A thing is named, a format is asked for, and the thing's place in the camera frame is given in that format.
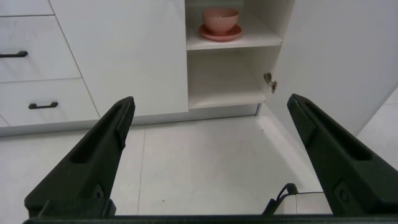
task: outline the grout line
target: grout line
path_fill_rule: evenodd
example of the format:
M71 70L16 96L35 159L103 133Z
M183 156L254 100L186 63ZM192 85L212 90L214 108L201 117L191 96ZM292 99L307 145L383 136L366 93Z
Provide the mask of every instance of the grout line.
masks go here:
M137 203L137 215L139 212L139 199L141 197L141 180L142 180L142 168L144 167L144 150L145 150L145 138L147 133L147 125L145 125L144 130L144 142L142 143L142 157L141 157L141 171L139 174L139 188L138 188L138 203Z
M9 127L11 127L10 123L8 123L8 121L6 121L1 115L0 115L0 118L1 118L3 121L5 121L5 122L8 124Z
M44 82L44 81L54 81L54 80L71 80L71 79L77 79L77 78L81 78L81 77L46 78L46 79L39 79L39 80L18 80L18 81L0 82L0 84L3 84L3 83L24 83L24 82Z
M51 7L51 10L52 10L52 11L55 13L55 11L54 11L54 8L52 7L52 5L51 5L51 2L50 2L50 1L49 1L49 4L50 4L50 7ZM95 103L94 103L93 97L91 96L91 93L90 93L90 91L88 90L88 87L87 87L87 84L86 84L85 78L84 78L84 77L83 77L83 75L81 74L81 70L80 70L79 64L77 63L77 61L76 61L76 59L75 59L75 56L74 56L74 54L73 54L73 52L72 52L72 49L70 48L69 42L68 42L68 40L67 40L67 37L65 36L65 33L63 32L62 26L61 26L61 24L60 24L60 21L58 20L58 17L57 17L57 15L55 15L55 19L57 20L57 23L58 23L58 26L59 26L59 27L60 27L60 29L61 29L61 32L62 32L63 38L65 39L65 42L67 43L67 46L68 46L68 48L69 48L70 55L72 56L72 58L73 58L73 61L75 61L75 65L76 65L76 67L77 67L77 70L78 70L78 71L79 71L79 73L80 73L81 79L83 80L83 83L84 83L84 84L85 84L85 86L86 86L86 89L87 89L88 95L90 96L90 98L91 98L91 101L93 102L93 105L94 105L94 108L95 108L95 110L97 111L98 117L101 119L101 115L100 115L100 113L98 112L98 109L97 109L97 107L95 106Z

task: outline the bowl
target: bowl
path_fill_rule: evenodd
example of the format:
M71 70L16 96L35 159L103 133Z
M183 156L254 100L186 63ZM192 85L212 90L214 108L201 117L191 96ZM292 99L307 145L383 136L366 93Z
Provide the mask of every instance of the bowl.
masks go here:
M218 35L232 29L238 21L238 16L238 10L226 7L208 8L202 11L203 23Z

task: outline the white drawer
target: white drawer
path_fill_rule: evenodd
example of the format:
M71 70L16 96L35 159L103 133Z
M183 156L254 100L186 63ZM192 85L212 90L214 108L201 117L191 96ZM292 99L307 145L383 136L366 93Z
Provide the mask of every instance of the white drawer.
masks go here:
M5 119L2 118L2 116L0 115L0 128L2 127L8 127L8 123L6 122Z
M55 16L0 18L0 82L81 77Z
M99 119L81 78L0 83L0 114L11 126Z
M0 16L54 14L47 0L0 0Z

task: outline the white cabinet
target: white cabinet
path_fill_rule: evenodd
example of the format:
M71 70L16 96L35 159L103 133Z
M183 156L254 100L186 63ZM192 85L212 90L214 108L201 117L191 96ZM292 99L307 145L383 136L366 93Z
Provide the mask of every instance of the white cabinet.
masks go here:
M99 119L81 78L0 83L0 114L11 126Z
M240 39L199 36L200 11L220 5L240 11ZM358 134L398 84L395 0L187 0L186 7L190 109L265 101L298 137L286 107L297 93ZM268 72L278 82L274 94Z
M80 77L55 16L0 18L0 83Z
M62 30L53 16L0 18L0 54L29 51L27 58L0 58L0 82L79 77L75 59L83 77L77 90L85 92L77 104L91 102L86 84L100 116L127 96L134 97L135 116L178 116L199 108L265 102L297 137L286 107L289 96L297 93L357 134L398 84L395 0L50 3ZM242 37L232 42L200 37L201 10L212 6L240 12ZM269 72L278 82L274 94L263 77ZM61 92L53 90L62 99L77 97L64 92L63 80L56 81ZM6 92L18 95L10 87ZM6 108L16 106L1 97ZM26 103L33 100L25 97L19 99L24 105L18 108L26 110ZM89 107L81 117L77 115L81 108L67 111L74 114L71 119L42 120L39 114L11 109L0 114L11 126L39 124L96 117Z
M51 0L102 116L133 96L136 116L188 111L184 0Z

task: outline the cabinet shelf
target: cabinet shelf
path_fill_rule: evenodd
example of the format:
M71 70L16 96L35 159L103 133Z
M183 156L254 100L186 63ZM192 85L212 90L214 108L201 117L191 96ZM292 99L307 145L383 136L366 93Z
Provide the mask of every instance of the cabinet shelf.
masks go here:
M200 22L187 27L187 50L227 49L239 47L265 47L281 45L282 39L253 15L239 15L238 25L243 32L239 39L231 42L214 42L204 39L199 33Z
M236 53L204 53L188 55L189 109L265 101L262 90Z

